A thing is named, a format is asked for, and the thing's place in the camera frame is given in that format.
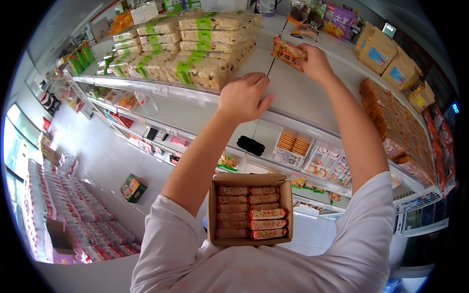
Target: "open cardboard box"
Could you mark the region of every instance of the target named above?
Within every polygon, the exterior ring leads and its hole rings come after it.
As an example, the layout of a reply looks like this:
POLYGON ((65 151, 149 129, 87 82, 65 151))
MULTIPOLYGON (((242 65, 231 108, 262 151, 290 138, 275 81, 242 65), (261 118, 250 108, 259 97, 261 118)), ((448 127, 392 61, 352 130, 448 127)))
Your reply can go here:
POLYGON ((212 186, 208 195, 208 241, 214 245, 273 245, 279 243, 290 242, 293 238, 293 200, 292 188, 290 181, 285 175, 281 174, 235 174, 235 173, 219 173, 213 178, 212 186), (287 233, 280 238, 272 238, 266 240, 254 240, 251 238, 217 238, 217 187, 218 186, 248 186, 248 187, 278 187, 280 189, 280 207, 285 211, 287 220, 287 233))

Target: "price tag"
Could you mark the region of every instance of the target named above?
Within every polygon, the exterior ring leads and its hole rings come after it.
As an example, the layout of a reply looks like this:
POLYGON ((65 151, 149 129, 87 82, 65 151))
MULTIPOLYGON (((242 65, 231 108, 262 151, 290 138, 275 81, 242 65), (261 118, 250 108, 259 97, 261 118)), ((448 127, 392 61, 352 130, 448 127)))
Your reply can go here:
POLYGON ((169 133, 169 134, 171 134, 172 136, 177 136, 177 131, 176 131, 176 130, 169 129, 169 128, 166 128, 166 133, 169 133))
POLYGON ((160 97, 168 97, 168 87, 166 86, 161 86, 157 85, 155 88, 152 90, 153 95, 155 96, 160 96, 160 97))

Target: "hand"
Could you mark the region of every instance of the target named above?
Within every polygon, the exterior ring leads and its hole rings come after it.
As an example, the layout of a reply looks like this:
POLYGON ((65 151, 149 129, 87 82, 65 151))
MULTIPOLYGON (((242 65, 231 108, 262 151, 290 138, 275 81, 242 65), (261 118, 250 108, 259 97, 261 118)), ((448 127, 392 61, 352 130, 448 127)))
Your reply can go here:
POLYGON ((299 44, 298 48, 308 53, 308 61, 296 59, 296 63, 303 68, 309 78, 319 83, 324 83, 335 76, 323 50, 307 43, 299 44))
POLYGON ((221 91, 217 112, 238 124, 258 119, 275 98, 271 93, 259 101, 269 83, 262 72, 248 73, 230 82, 221 91))

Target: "tiled floor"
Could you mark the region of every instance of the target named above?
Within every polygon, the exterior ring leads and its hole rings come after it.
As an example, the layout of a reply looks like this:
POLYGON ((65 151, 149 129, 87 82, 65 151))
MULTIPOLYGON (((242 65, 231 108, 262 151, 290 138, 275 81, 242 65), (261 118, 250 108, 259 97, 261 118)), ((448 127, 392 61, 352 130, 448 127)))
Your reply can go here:
MULTIPOLYGON (((96 195, 123 225, 141 239, 144 234, 144 217, 150 212, 150 206, 163 188, 172 167, 129 146, 98 117, 86 120, 66 105, 62 105, 56 113, 51 129, 54 135, 51 147, 77 157, 79 166, 76 176, 88 178, 99 186, 102 192, 96 195), (119 191, 130 173, 141 177, 148 185, 138 203, 126 202, 119 191)), ((197 231, 200 244, 206 238, 202 227, 206 213, 204 202, 197 215, 201 223, 200 231, 197 231)), ((293 240, 281 246, 304 255, 319 255, 330 247, 335 233, 335 222, 332 220, 314 220, 295 215, 293 240)))

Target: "green box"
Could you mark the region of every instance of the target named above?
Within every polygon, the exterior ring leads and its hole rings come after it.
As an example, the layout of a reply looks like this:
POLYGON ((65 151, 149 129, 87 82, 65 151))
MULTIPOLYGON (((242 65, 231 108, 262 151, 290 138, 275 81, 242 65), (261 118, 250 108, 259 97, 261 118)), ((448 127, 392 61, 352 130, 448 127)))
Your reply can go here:
POLYGON ((140 178, 130 174, 121 187, 121 193, 129 203, 136 203, 147 187, 140 178))

